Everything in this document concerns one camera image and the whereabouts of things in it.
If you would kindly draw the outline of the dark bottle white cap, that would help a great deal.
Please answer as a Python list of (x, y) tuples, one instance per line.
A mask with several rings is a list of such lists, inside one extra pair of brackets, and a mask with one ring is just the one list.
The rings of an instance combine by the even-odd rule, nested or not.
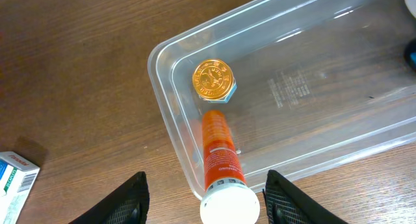
[(415, 54), (416, 54), (416, 39), (413, 39), (407, 44), (404, 50), (404, 60), (413, 70), (416, 70)]

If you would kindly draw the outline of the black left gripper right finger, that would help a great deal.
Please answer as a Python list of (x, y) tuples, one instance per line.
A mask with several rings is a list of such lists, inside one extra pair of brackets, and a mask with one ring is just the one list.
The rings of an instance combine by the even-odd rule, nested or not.
[(346, 224), (275, 170), (267, 173), (263, 197), (270, 224)]

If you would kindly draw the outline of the gold lid balm jar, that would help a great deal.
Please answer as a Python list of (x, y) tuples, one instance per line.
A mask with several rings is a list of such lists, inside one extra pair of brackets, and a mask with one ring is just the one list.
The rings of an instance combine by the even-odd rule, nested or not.
[(237, 89), (230, 66), (217, 58), (204, 60), (196, 67), (192, 85), (198, 96), (209, 103), (227, 103)]

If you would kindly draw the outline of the orange tablet tube white cap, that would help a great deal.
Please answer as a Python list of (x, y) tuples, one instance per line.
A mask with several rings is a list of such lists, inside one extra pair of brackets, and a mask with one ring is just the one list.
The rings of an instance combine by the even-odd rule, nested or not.
[(200, 204), (204, 224), (254, 224), (260, 204), (246, 185), (230, 129), (223, 113), (210, 110), (202, 119), (205, 195)]

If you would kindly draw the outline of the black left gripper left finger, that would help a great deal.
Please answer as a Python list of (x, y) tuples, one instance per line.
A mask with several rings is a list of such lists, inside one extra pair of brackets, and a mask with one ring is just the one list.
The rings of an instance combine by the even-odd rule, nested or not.
[(70, 224), (145, 224), (149, 208), (146, 173), (139, 171)]

